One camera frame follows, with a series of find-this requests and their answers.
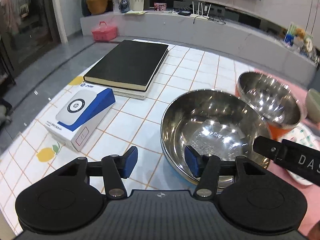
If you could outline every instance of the pink storage case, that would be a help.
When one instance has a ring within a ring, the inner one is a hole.
[[[118,36],[118,28],[114,25],[107,25],[106,22],[100,22],[99,27],[92,30],[92,34],[95,41],[111,41]]]

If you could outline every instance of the white box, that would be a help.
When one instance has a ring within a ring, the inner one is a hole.
[[[56,140],[80,151],[115,101],[112,89],[82,83],[62,108],[46,116],[45,127]]]

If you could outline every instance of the lemon print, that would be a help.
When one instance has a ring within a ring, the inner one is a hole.
[[[56,154],[58,154],[60,150],[60,144],[58,146],[52,145],[52,148],[43,148],[38,154],[38,160],[42,163],[48,162],[51,160]]]
[[[74,80],[72,80],[68,85],[70,86],[76,86],[80,85],[83,82],[83,76],[77,76]]]

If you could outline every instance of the plant leaf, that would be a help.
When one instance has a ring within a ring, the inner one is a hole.
[[[52,145],[52,149],[53,149],[53,151],[57,154],[58,153],[58,151],[59,151],[59,148],[58,148],[58,146],[56,146],[56,145]]]

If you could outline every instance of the gray ribbed panel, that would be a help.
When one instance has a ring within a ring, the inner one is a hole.
[[[59,236],[24,232],[19,240],[302,240],[297,231],[281,236],[252,235],[227,223],[214,204],[197,201],[188,191],[136,190],[125,200],[112,201],[92,224]]]

